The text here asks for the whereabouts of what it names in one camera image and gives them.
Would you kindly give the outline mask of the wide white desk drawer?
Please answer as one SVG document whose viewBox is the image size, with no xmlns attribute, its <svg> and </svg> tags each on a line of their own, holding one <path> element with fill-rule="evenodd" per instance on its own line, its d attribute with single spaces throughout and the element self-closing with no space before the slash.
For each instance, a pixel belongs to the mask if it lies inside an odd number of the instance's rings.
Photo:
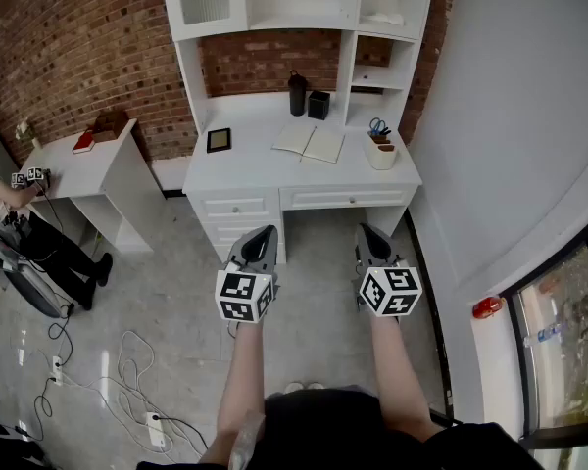
<svg viewBox="0 0 588 470">
<path fill-rule="evenodd" d="M 391 186 L 282 188 L 284 211 L 407 206 L 415 190 Z"/>
</svg>

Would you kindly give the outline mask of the black tumbler bottle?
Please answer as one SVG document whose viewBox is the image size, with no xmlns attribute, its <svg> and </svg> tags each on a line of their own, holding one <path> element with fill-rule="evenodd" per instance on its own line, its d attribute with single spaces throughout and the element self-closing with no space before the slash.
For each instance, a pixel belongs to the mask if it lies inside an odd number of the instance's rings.
<svg viewBox="0 0 588 470">
<path fill-rule="evenodd" d="M 290 114 L 294 117 L 300 117 L 305 113 L 308 81 L 296 70 L 291 70 L 287 84 L 289 89 Z"/>
</svg>

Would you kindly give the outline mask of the person's black shirt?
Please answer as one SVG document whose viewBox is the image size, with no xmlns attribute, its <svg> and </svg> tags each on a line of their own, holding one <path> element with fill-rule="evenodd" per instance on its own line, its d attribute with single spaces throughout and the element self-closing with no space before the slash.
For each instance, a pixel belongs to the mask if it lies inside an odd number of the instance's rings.
<svg viewBox="0 0 588 470">
<path fill-rule="evenodd" d="M 266 401 L 244 470 L 543 470 L 498 424 L 464 423 L 425 442 L 387 428 L 377 398 L 301 390 Z"/>
</svg>

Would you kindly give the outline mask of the white desk with drawers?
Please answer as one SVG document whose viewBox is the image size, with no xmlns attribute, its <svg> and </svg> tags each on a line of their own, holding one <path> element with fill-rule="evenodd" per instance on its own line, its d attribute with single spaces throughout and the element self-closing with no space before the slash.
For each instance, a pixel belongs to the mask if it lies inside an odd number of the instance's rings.
<svg viewBox="0 0 588 470">
<path fill-rule="evenodd" d="M 199 136 L 190 159 L 183 192 L 187 196 L 201 225 L 205 222 L 259 221 L 273 224 L 279 232 L 277 260 L 287 260 L 285 212 L 280 205 L 282 188 L 380 186 L 414 189 L 422 180 L 401 138 L 397 136 L 399 153 L 389 170 L 370 166 L 363 143 L 368 135 L 368 117 L 358 117 L 348 126 L 343 114 L 331 108 L 325 120 L 293 117 L 289 113 L 289 98 L 285 93 L 250 94 L 207 100 L 206 125 Z M 336 164 L 312 159 L 271 148 L 282 128 L 292 122 L 313 122 L 345 134 Z M 207 135 L 210 130 L 230 128 L 232 148 L 208 154 Z M 270 209 L 268 217 L 209 220 L 201 201 L 207 198 L 264 197 Z M 363 208 L 366 219 L 386 234 L 392 234 L 408 206 Z M 226 259 L 232 245 L 214 245 L 220 259 Z"/>
</svg>

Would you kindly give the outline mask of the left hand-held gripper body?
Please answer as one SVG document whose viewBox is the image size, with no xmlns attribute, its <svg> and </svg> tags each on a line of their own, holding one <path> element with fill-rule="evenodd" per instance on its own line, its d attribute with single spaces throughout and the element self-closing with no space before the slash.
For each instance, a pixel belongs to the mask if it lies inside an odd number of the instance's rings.
<svg viewBox="0 0 588 470">
<path fill-rule="evenodd" d="M 230 260 L 218 271 L 215 302 L 220 318 L 260 323 L 275 301 L 279 286 L 274 261 L 240 264 Z"/>
</svg>

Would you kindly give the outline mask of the white side table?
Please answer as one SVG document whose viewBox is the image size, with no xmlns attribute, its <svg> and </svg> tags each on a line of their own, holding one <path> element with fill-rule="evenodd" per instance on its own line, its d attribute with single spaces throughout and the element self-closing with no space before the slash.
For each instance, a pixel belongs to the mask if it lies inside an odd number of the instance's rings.
<svg viewBox="0 0 588 470">
<path fill-rule="evenodd" d="M 47 168 L 51 177 L 31 209 L 76 243 L 91 225 L 123 254 L 151 252 L 166 199 L 133 138 L 136 123 L 88 152 L 73 152 L 78 134 L 33 150 L 23 170 Z"/>
</svg>

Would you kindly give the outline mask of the black square pen holder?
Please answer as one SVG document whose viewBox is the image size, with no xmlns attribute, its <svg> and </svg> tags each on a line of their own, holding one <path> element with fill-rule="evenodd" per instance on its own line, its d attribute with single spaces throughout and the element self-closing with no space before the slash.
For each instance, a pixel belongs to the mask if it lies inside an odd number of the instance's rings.
<svg viewBox="0 0 588 470">
<path fill-rule="evenodd" d="M 314 90 L 308 97 L 308 117 L 325 120 L 330 107 L 330 94 Z"/>
</svg>

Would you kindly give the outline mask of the white crumpled cloth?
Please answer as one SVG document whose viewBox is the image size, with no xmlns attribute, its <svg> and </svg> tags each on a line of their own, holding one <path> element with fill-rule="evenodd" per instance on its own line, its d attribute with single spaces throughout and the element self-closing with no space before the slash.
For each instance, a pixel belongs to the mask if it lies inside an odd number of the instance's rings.
<svg viewBox="0 0 588 470">
<path fill-rule="evenodd" d="M 392 24 L 392 25 L 397 25 L 397 26 L 404 26 L 405 25 L 405 19 L 400 13 L 385 14 L 385 13 L 375 12 L 375 13 L 371 13 L 371 14 L 362 15 L 362 19 L 366 20 L 366 21 L 372 21 L 372 22 L 383 23 L 383 24 Z"/>
</svg>

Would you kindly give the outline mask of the teal-covered notebook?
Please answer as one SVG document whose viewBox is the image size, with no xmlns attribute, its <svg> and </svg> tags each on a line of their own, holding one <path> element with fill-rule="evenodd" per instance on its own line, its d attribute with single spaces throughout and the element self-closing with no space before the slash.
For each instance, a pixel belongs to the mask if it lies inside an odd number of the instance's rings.
<svg viewBox="0 0 588 470">
<path fill-rule="evenodd" d="M 325 125 L 301 121 L 285 125 L 271 148 L 289 152 L 300 159 L 336 164 L 345 134 Z"/>
</svg>

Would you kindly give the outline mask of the red book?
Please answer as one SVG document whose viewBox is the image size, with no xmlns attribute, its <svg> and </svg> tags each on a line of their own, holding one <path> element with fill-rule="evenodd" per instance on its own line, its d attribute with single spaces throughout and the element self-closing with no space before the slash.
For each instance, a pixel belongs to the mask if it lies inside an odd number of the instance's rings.
<svg viewBox="0 0 588 470">
<path fill-rule="evenodd" d="M 75 155 L 89 152 L 95 146 L 95 138 L 92 130 L 84 131 L 77 139 L 73 146 L 73 153 Z"/>
</svg>

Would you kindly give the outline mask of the black picture frame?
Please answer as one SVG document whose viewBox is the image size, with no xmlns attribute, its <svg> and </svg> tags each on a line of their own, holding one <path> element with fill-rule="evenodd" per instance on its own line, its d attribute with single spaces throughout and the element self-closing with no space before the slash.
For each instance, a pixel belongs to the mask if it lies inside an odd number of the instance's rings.
<svg viewBox="0 0 588 470">
<path fill-rule="evenodd" d="M 210 130 L 207 135 L 208 154 L 230 150 L 232 148 L 232 138 L 230 128 L 221 128 Z"/>
</svg>

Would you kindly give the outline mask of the person's left forearm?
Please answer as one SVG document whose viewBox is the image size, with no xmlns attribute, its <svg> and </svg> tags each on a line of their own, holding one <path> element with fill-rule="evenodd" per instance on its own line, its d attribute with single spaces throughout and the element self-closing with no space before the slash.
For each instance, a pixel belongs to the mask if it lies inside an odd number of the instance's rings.
<svg viewBox="0 0 588 470">
<path fill-rule="evenodd" d="M 250 448 L 265 437 L 263 323 L 241 323 L 220 400 L 216 437 L 199 463 L 209 470 L 229 465 L 239 434 Z"/>
</svg>

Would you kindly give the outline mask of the small white vase with flowers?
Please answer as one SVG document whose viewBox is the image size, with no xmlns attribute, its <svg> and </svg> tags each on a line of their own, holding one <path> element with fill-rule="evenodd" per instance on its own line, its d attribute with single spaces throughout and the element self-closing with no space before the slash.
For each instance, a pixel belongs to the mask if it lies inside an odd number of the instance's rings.
<svg viewBox="0 0 588 470">
<path fill-rule="evenodd" d="M 34 127 L 28 122 L 27 119 L 23 120 L 17 125 L 16 139 L 21 142 L 32 144 L 35 149 L 40 149 L 42 147 Z"/>
</svg>

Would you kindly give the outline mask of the brown wooden box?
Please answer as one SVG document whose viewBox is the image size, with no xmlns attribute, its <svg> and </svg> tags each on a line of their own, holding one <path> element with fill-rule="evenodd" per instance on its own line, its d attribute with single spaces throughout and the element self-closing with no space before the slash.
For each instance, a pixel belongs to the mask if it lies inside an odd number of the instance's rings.
<svg viewBox="0 0 588 470">
<path fill-rule="evenodd" d="M 118 139 L 128 121 L 122 110 L 100 113 L 91 126 L 93 140 L 100 144 Z"/>
</svg>

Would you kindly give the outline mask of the grey chair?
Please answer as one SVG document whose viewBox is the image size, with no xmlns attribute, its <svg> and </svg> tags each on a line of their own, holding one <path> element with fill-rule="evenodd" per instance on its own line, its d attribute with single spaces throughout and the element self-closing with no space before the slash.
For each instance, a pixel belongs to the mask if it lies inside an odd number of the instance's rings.
<svg viewBox="0 0 588 470">
<path fill-rule="evenodd" d="M 0 271 L 18 293 L 42 314 L 60 319 L 65 311 L 58 296 L 41 277 L 33 261 L 21 253 L 19 235 L 12 226 L 0 225 Z"/>
</svg>

